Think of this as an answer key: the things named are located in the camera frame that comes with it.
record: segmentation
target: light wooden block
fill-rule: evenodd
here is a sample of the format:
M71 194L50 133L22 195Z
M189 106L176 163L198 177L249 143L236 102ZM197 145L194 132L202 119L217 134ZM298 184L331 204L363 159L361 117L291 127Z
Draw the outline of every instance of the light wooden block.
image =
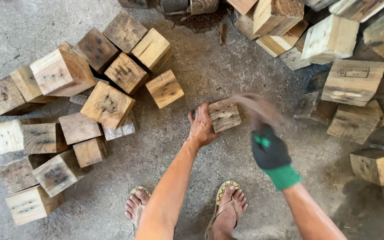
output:
M32 154L0 167L0 178L9 194L39 184L32 171L48 161L47 154Z
M221 132L242 123L236 103L231 99L221 100L208 106L208 114L213 124L214 132Z
M73 96L96 84L84 58L58 48L30 68L46 96Z
M310 63L326 64L338 58L352 56L359 23L330 15L309 28L302 59Z
M384 150L370 148L352 152L349 157L357 177L384 186Z
M154 28L146 34L131 53L154 74L173 55L171 44Z
M66 151L66 144L60 123L23 125L25 154L57 153Z
M80 167L86 167L107 159L112 150L103 136L73 145Z
M39 124L39 118L16 119L0 123L0 155L8 152L17 152L24 149L22 126L26 124Z
M37 185L6 197L14 223L17 226L50 215L64 203L63 193L50 197Z
M151 93L159 109L172 104L185 95L171 70L148 82L146 88Z
M91 170L81 168L72 150L62 152L32 171L50 197L78 182Z
M292 0L259 0L254 8L253 33L282 36L303 19L304 5Z
M136 100L108 84L99 82L82 107L81 113L111 129L117 129L135 102Z
M80 112L59 117L59 122L67 144L74 144L103 135L100 123Z

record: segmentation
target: pallet block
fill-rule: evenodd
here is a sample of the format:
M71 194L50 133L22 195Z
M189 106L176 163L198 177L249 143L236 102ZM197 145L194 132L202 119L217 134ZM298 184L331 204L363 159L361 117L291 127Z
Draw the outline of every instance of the pallet block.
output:
M357 177L384 186L384 150L370 148L352 152L349 157Z
M99 82L81 109L85 116L108 126L119 128L130 112L136 100Z
M46 96L73 96L96 84L84 58L58 48L30 68Z
M152 28L131 51L149 70L156 74L173 55L171 44Z
M146 88L151 93L159 109L172 104L185 95L171 70L148 82Z
M326 64L338 58L352 56L359 23L330 15L309 28L302 59L310 63Z
M6 197L14 223L17 226L50 215L64 203L63 193L50 197L41 185L37 185Z
M16 119L0 123L0 155L22 151L24 149L22 126L39 123L41 123L39 118Z
M59 117L66 144L74 144L103 135L100 123L78 112Z
M66 144L60 123L23 125L25 154L57 153L66 151Z
M47 154L32 154L0 167L0 178L8 193L17 193L39 184L32 171L49 159Z
M292 0L259 0L254 8L253 33L282 36L303 19L304 5Z

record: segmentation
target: wood cube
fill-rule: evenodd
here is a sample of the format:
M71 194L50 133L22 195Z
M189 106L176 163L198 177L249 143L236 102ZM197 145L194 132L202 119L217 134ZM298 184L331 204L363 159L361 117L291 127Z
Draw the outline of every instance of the wood cube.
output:
M231 99L221 100L208 106L208 114L213 124L214 132L233 128L242 123L236 103Z
M85 116L108 126L119 128L130 112L136 100L99 82L81 109Z
M131 51L149 70L156 74L173 55L171 44L152 28Z
M147 32L128 12L122 10L104 29L103 35L123 52L130 54Z
M337 58L352 56L359 23L337 15L330 15L309 28L302 59L310 63L326 64Z
M17 193L39 184L32 171L49 159L47 154L32 154L0 167L0 178L8 193Z
M84 58L58 48L30 68L46 96L73 96L96 84Z
M253 33L284 35L303 19L304 7L292 0L259 0L254 8Z
M370 148L352 152L349 157L357 177L384 186L384 150Z
M157 76L146 84L159 109L164 108L185 94L171 70Z
M64 203L63 193L50 197L41 185L25 189L6 197L14 223L17 226L50 215Z
M149 79L149 74L124 52L121 52L104 74L127 94L134 94Z
M22 126L41 123L39 118L16 119L0 123L0 155L24 149Z
M73 145L80 167L86 167L107 159L112 150L103 136Z
M91 170L81 168L73 149L62 152L32 171L50 197L78 182Z
M100 123L80 112L59 117L59 122L67 144L74 144L103 135Z
M57 153L66 151L66 144L60 123L23 125L25 154Z

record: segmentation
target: green glove cuff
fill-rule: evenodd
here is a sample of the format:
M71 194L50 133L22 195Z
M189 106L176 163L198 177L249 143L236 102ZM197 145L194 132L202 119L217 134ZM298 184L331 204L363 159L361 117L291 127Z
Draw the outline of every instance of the green glove cuff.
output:
M302 180L291 164L268 170L261 168L261 170L272 179L277 191L293 186Z

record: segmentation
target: weathered wooden block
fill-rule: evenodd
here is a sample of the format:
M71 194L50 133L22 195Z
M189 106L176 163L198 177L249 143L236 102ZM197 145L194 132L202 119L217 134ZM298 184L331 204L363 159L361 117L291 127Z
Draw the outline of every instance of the weathered wooden block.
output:
M119 128L130 112L136 100L99 82L81 109L85 116L108 126Z
M112 150L103 136L73 145L80 167L86 167L107 159Z
M208 106L214 132L233 128L242 123L238 107L231 99L221 100Z
M81 168L73 149L62 152L32 171L50 197L78 182L91 170Z
M384 62L336 60L321 99L365 106L376 93L383 73Z
M152 28L131 51L152 73L157 73L173 55L171 44Z
M185 95L176 76L174 76L171 70L166 71L148 82L146 87L159 109L172 104Z
M309 28L302 59L311 63L326 64L337 58L352 56L359 23L330 15Z
M39 184L32 171L48 161L47 154L32 154L0 167L0 177L9 194Z
M253 33L282 36L303 19L304 5L291 0L259 0L254 8Z
M50 197L41 185L25 189L6 197L14 223L17 226L50 215L64 203L63 193Z
M41 123L39 118L16 119L0 123L0 155L24 149L22 126Z
M66 151L66 144L60 123L23 125L25 154L57 153Z
M73 96L96 84L84 58L58 48L30 68L46 96Z
M103 135L100 123L80 112L59 117L59 122L67 144L74 144Z
M357 177L384 185L384 150L365 149L349 154L352 170Z

